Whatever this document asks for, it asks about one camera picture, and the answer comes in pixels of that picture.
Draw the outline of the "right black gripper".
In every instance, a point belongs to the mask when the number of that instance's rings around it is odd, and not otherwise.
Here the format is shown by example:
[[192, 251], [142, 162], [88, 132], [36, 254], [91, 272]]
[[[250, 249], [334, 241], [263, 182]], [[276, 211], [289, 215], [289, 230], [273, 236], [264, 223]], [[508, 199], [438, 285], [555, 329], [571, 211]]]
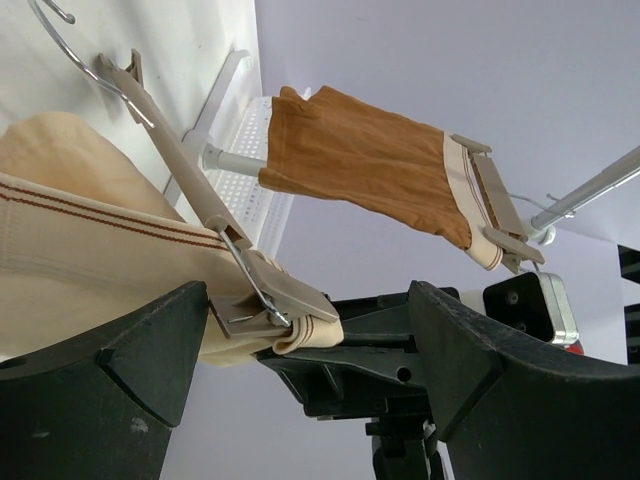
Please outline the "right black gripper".
[[[335, 301], [344, 339], [334, 347], [257, 354], [310, 418], [418, 416], [431, 409], [410, 322], [407, 292]], [[373, 419], [377, 480], [447, 478], [434, 424], [419, 419]]]

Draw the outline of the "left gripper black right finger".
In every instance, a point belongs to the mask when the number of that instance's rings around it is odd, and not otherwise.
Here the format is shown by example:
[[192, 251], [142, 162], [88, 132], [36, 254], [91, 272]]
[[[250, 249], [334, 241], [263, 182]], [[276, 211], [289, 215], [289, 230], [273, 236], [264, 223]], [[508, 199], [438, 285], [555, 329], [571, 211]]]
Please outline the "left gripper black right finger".
[[635, 479], [639, 370], [566, 352], [409, 288], [431, 411], [458, 479]]

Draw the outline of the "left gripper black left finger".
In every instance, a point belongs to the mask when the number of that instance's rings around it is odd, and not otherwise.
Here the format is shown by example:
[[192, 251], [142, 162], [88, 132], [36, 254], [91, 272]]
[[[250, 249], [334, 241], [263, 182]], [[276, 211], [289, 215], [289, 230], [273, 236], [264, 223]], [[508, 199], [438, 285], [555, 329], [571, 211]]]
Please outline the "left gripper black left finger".
[[1, 364], [4, 479], [157, 479], [208, 315], [189, 282], [118, 319]]

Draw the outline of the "wooden clip hanger with beige underwear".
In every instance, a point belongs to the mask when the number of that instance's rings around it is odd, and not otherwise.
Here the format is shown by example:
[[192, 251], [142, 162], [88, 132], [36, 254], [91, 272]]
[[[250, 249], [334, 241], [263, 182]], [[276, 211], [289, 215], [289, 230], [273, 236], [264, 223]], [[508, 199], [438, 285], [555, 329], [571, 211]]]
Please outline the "wooden clip hanger with beige underwear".
[[331, 302], [319, 290], [289, 276], [252, 249], [252, 242], [233, 218], [204, 173], [188, 158], [155, 101], [137, 76], [139, 61], [131, 58], [126, 69], [103, 59], [111, 75], [106, 80], [78, 57], [50, 23], [38, 1], [29, 3], [35, 16], [65, 55], [103, 89], [117, 95], [129, 108], [164, 160], [173, 178], [205, 228], [214, 231], [228, 248], [251, 292], [241, 297], [213, 296], [211, 308], [224, 335], [234, 337], [276, 337], [308, 317], [329, 324], [339, 322]]

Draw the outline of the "beige underwear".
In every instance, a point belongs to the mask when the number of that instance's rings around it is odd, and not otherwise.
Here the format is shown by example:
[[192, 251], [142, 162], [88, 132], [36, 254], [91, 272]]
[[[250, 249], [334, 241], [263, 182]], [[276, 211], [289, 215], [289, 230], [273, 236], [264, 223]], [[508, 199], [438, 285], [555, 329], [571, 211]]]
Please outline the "beige underwear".
[[46, 112], [1, 138], [1, 356], [25, 355], [202, 281], [250, 286], [211, 230], [82, 118]]

